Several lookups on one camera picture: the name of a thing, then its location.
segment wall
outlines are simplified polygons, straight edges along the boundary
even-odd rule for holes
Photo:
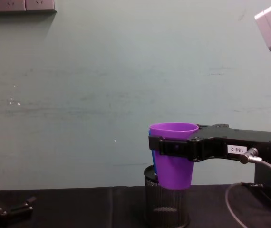
[[[271,0],[58,0],[0,17],[0,189],[143,185],[152,123],[271,131]],[[196,163],[193,184],[253,181]]]

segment power socket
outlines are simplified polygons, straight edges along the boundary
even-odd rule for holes
[[[55,0],[26,0],[27,11],[56,11]]]
[[[25,0],[0,0],[0,12],[26,11]]]

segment black tablecloth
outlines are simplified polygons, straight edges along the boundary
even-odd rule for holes
[[[188,192],[188,228],[240,228],[226,208],[227,185],[192,186]],[[31,221],[12,228],[146,228],[144,187],[0,191],[5,203],[37,202]],[[249,228],[271,228],[271,208],[245,187],[231,191],[230,203]]]

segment purple cup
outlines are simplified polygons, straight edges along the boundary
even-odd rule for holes
[[[187,139],[199,127],[192,123],[168,122],[157,123],[149,127],[152,136],[166,139]],[[172,190],[187,189],[191,186],[194,163],[187,158],[160,155],[154,151],[159,183]]]

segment black mesh container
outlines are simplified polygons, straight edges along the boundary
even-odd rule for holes
[[[146,191],[145,219],[151,228],[184,228],[190,220],[187,190],[168,190],[159,185],[154,166],[144,171]]]

